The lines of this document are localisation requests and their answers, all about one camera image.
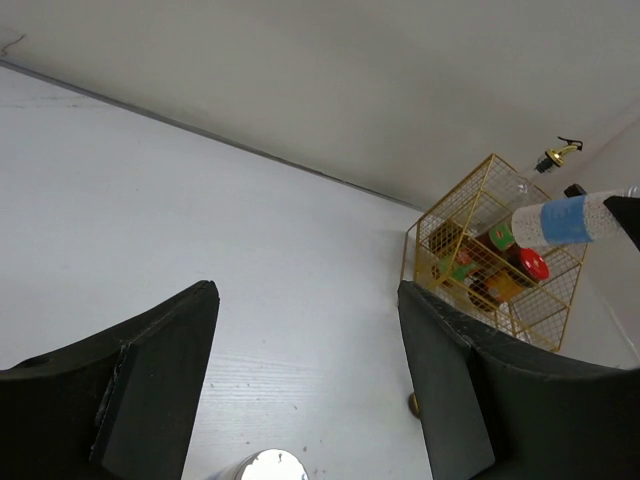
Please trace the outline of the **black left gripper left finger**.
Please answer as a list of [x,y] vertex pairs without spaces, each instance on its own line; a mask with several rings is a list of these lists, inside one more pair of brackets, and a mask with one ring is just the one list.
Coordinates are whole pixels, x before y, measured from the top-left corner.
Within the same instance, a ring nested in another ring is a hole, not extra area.
[[219,312],[214,282],[1,373],[4,479],[179,479]]

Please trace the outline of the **green label sauce bottle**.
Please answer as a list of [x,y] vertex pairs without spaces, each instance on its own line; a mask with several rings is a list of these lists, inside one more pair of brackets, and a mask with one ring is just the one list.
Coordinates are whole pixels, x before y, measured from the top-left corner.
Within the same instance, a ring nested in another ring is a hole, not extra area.
[[481,278],[516,242],[507,221],[477,236],[465,234],[461,226],[446,221],[429,235],[427,245],[437,257],[431,267],[432,277],[443,278],[442,285],[451,288],[451,279],[463,284],[468,277]]

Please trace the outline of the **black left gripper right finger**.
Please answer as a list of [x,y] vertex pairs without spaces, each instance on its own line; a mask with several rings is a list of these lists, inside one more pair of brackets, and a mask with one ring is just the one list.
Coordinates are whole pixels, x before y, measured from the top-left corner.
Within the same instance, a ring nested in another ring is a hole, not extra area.
[[639,373],[506,335],[417,284],[398,313],[436,479],[635,479]]

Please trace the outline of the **red label vinegar bottle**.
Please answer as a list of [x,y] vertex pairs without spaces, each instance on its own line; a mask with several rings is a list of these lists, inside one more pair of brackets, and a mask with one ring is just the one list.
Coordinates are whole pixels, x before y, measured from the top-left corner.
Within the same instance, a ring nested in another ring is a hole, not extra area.
[[579,184],[572,184],[564,189],[564,196],[566,198],[584,196],[586,194],[586,190]]

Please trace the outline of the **red lid dark sauce jar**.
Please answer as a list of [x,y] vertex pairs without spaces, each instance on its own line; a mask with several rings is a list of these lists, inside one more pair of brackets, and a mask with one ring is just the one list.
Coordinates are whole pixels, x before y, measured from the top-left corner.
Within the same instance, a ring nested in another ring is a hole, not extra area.
[[544,258],[533,249],[522,248],[508,255],[506,263],[493,273],[475,280],[467,296],[476,308],[490,312],[549,276],[550,269]]

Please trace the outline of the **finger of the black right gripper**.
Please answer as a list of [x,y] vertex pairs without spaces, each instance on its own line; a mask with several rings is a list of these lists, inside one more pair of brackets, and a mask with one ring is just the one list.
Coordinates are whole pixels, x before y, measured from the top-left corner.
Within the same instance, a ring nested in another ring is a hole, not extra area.
[[633,242],[636,249],[640,250],[640,199],[611,196],[604,201],[604,205]]

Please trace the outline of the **blue label shaker jar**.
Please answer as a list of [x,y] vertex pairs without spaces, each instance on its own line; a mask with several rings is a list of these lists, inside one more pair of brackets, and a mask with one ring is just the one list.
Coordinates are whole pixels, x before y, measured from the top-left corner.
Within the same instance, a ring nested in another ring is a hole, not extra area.
[[308,480],[300,460],[282,449],[267,449],[231,464],[206,480]]
[[523,248],[586,244],[621,235],[623,225],[607,200],[621,201],[631,208],[632,220],[639,219],[639,187],[631,186],[521,207],[511,217],[511,232]]

